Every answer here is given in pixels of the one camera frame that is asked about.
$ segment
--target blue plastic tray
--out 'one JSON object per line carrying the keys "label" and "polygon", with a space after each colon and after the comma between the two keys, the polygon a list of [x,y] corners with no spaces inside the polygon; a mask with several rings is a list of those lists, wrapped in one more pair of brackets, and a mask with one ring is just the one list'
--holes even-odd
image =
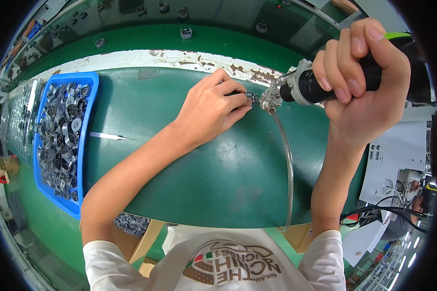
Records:
{"label": "blue plastic tray", "polygon": [[72,217],[76,219],[81,219],[81,205],[84,196],[84,193],[82,191],[82,163],[84,161],[84,143],[86,141],[86,129],[87,124],[89,123],[92,105],[94,104],[94,99],[97,95],[97,89],[99,87],[99,75],[97,75],[95,72],[61,73],[53,75],[48,79],[44,90],[42,90],[42,99],[37,116],[40,116],[41,118],[45,117],[45,113],[43,113],[42,111],[44,110],[44,105],[47,102],[47,91],[49,90],[50,84],[68,84],[70,82],[76,82],[77,84],[81,84],[82,86],[88,84],[91,88],[89,96],[85,98],[87,101],[87,108],[86,112],[84,113],[81,135],[79,138],[77,173],[78,187],[76,189],[71,189],[71,191],[78,191],[78,202],[75,202],[72,199],[66,200],[63,197],[55,196],[54,189],[42,183],[41,168],[39,168],[39,161],[37,160],[37,148],[39,146],[42,146],[42,141],[39,137],[39,133],[34,134],[34,178],[36,180],[37,188],[55,205],[60,207],[66,213],[70,214]]}

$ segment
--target gray shirt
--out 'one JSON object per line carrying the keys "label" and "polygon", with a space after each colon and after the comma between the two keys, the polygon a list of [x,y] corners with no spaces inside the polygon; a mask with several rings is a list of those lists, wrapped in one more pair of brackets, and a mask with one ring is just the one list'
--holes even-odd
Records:
{"label": "gray shirt", "polygon": [[394,241],[400,239],[401,237],[405,236],[408,231],[412,229],[413,227],[410,224],[408,224],[408,222],[404,218],[397,216],[395,221],[390,221],[389,226],[387,226],[387,229],[385,230],[380,240]]}

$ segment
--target white machine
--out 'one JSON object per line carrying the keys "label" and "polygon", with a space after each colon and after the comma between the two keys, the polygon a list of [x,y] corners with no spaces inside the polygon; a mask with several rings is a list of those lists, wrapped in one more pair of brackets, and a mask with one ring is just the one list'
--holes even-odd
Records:
{"label": "white machine", "polygon": [[40,23],[40,25],[44,25],[44,23],[51,20],[53,16],[57,15],[67,2],[68,0],[48,0],[36,13],[35,20]]}
{"label": "white machine", "polygon": [[[397,195],[397,181],[402,184],[402,201],[410,202],[418,193],[413,181],[424,178],[427,152],[427,122],[433,107],[405,108],[402,121],[369,144],[367,167],[359,200],[377,204],[383,198]],[[379,206],[399,206],[396,199],[382,201]],[[344,258],[355,266],[366,251],[372,252],[390,221],[396,215],[382,210],[383,222],[375,221],[351,230],[342,246]]]}

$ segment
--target hand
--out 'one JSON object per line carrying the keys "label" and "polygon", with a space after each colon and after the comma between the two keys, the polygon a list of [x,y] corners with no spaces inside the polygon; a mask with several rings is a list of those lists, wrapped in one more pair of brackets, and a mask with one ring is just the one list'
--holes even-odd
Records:
{"label": "hand", "polygon": [[[329,40],[317,53],[312,69],[325,91],[334,90],[338,100],[325,103],[330,134],[344,148],[360,150],[400,121],[410,86],[411,67],[405,54],[384,37],[385,30],[373,18],[354,22]],[[359,65],[371,51],[382,70],[377,91],[366,92]]]}
{"label": "hand", "polygon": [[[241,94],[225,96],[234,90]],[[252,109],[245,92],[242,84],[232,80],[220,68],[189,90],[178,117],[171,125],[196,148],[232,127]]]}

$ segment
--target electronic component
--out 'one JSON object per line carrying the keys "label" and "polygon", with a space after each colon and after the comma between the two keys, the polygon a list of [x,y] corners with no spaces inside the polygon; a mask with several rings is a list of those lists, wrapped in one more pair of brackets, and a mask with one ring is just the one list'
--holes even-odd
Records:
{"label": "electronic component", "polygon": [[189,18],[189,10],[186,5],[184,9],[178,11],[178,17],[182,19]]}
{"label": "electronic component", "polygon": [[267,26],[264,23],[258,23],[258,24],[256,24],[256,30],[260,33],[266,33]]}
{"label": "electronic component", "polygon": [[98,41],[95,42],[95,47],[100,49],[105,45],[105,38],[101,38]]}
{"label": "electronic component", "polygon": [[246,91],[245,95],[251,100],[251,106],[256,105],[258,99],[256,93],[254,93],[253,91]]}
{"label": "electronic component", "polygon": [[160,12],[169,12],[170,4],[159,1],[159,10]]}
{"label": "electronic component", "polygon": [[191,27],[185,28],[185,29],[180,28],[180,35],[181,35],[181,38],[184,40],[188,40],[188,39],[192,38]]}
{"label": "electronic component", "polygon": [[137,12],[138,16],[141,17],[141,16],[147,14],[147,9],[146,9],[146,7],[144,7],[144,5],[141,5],[138,8],[136,8],[136,12]]}

